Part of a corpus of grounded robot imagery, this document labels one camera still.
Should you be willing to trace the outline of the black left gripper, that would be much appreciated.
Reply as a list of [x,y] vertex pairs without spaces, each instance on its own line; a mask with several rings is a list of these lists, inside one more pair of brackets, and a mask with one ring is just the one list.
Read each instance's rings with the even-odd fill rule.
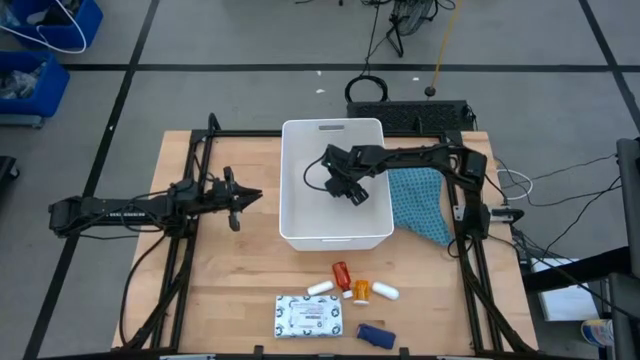
[[239,213],[259,200],[263,194],[260,189],[238,185],[233,170],[229,166],[223,168],[223,175],[223,180],[215,178],[212,185],[214,203],[218,209],[229,211],[229,227],[232,231],[238,232],[240,230]]

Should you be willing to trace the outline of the clear plastic bag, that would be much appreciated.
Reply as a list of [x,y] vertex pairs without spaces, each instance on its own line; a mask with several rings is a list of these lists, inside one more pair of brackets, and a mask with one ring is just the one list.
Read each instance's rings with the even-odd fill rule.
[[24,99],[29,98],[38,83],[40,71],[25,73],[19,70],[0,73],[0,98]]

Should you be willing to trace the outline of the white plastic bin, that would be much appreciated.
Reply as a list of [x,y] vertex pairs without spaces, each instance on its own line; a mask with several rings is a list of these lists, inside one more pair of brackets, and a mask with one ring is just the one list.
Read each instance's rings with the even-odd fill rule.
[[317,162],[328,144],[384,144],[375,118],[289,120],[282,126],[279,231],[297,251],[370,250],[394,231],[388,176],[365,178],[369,198],[355,206],[321,190],[330,179]]

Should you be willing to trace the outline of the dark blue bandage roll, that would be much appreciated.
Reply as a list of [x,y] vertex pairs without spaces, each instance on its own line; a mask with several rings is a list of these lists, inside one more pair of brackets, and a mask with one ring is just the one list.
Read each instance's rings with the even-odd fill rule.
[[364,323],[358,325],[356,337],[373,346],[387,350],[394,347],[396,339],[394,333]]

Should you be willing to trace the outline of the white box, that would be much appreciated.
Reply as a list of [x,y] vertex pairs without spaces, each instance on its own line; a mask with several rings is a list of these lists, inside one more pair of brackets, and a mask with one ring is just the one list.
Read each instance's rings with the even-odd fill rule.
[[540,292],[537,297],[546,321],[585,321],[600,317],[593,296],[577,285]]

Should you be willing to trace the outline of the printed can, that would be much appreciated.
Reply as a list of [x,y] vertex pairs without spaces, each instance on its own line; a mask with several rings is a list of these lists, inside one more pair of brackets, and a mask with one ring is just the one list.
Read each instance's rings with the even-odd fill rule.
[[614,345],[613,321],[611,319],[592,319],[583,321],[580,327],[584,340],[597,347]]

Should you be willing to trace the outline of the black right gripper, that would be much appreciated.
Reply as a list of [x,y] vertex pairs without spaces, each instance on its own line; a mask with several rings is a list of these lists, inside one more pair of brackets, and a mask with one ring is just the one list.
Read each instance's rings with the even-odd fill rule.
[[355,206],[361,205],[369,198],[367,190],[359,183],[363,174],[358,170],[344,170],[328,168],[330,179],[325,182],[325,188],[333,197],[341,197],[350,193],[350,200]]

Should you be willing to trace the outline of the red pill bottle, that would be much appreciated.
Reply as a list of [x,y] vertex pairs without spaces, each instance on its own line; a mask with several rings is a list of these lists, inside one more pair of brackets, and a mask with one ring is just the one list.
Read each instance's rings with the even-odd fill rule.
[[337,262],[332,265],[332,270],[336,280],[337,287],[341,290],[344,299],[353,297],[351,290],[351,278],[348,267],[345,262]]

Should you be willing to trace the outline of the blue storage bin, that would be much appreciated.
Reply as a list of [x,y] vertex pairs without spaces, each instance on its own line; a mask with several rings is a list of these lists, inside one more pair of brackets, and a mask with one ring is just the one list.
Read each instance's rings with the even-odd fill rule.
[[6,0],[0,30],[23,46],[63,53],[84,52],[103,19],[95,0]]
[[29,98],[0,98],[0,114],[41,117],[54,115],[70,79],[69,73],[58,63],[54,55],[49,52],[0,51],[0,73],[13,70],[25,73],[39,70],[39,80]]

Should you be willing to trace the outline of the yellow pole black foot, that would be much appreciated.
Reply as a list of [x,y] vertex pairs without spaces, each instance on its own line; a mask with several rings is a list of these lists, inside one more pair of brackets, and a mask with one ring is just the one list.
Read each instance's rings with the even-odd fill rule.
[[447,25],[447,29],[443,35],[443,39],[441,42],[441,46],[439,49],[439,54],[438,54],[438,58],[437,58],[437,62],[435,64],[435,68],[433,71],[433,77],[432,80],[430,82],[430,84],[425,88],[425,95],[427,96],[428,99],[431,99],[435,96],[436,94],[436,85],[437,82],[439,80],[440,77],[440,72],[441,72],[441,67],[443,64],[443,60],[444,60],[444,54],[446,52],[447,49],[447,45],[449,42],[449,38],[453,32],[454,29],[454,25],[455,22],[457,20],[457,18],[459,17],[459,11],[460,11],[460,7],[461,7],[461,2],[462,0],[452,0],[453,4],[455,5],[454,9],[453,9],[453,13],[448,21],[448,25]]

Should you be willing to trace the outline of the grey dolly platform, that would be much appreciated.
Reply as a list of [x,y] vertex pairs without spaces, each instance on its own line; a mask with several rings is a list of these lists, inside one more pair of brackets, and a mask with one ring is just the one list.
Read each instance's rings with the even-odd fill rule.
[[45,119],[39,115],[0,114],[0,126],[19,126],[40,129]]

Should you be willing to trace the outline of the black perforated case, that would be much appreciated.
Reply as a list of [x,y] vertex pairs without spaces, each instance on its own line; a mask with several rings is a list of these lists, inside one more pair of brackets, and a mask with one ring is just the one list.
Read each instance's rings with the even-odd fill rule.
[[349,118],[376,118],[385,132],[473,131],[476,116],[464,100],[352,102]]

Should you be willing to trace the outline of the black beam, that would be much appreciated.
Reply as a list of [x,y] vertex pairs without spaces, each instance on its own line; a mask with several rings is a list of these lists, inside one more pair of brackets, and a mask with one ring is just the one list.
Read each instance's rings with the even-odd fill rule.
[[620,273],[640,278],[640,251],[625,246],[523,276],[528,292],[544,292],[604,279]]

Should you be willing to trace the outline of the white patterned wipes pack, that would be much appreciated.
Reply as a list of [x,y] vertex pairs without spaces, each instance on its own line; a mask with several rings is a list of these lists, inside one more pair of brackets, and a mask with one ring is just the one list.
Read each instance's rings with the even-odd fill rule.
[[276,297],[275,338],[340,337],[343,330],[342,304],[337,296]]

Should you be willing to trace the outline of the grey metal post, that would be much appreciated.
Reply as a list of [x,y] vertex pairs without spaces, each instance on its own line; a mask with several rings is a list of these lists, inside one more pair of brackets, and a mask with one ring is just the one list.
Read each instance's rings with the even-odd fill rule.
[[640,360],[640,138],[616,143],[621,175],[630,272],[616,275],[614,299],[630,305],[615,321],[616,360]]

